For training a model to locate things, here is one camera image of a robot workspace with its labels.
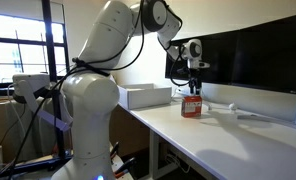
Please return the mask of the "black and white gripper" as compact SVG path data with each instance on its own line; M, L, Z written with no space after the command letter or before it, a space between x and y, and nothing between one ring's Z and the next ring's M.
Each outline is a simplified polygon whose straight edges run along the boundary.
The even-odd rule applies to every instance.
M194 96L194 87L196 88L196 95L202 96L201 80L199 77L200 70L209 68L210 64L203 62L201 60L189 60L188 69L189 69L189 95Z

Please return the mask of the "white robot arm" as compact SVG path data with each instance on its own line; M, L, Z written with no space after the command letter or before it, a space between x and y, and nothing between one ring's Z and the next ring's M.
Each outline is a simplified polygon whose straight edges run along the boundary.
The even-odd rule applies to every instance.
M109 0L93 24L78 57L76 71L63 81L61 92L72 104L73 157L51 180L115 180L112 170L109 121L119 100L119 89L110 72L119 62L127 41L155 32L163 49L173 59L182 58L191 69L199 69L202 44L192 39L172 45L182 25L164 0L141 0L127 6Z

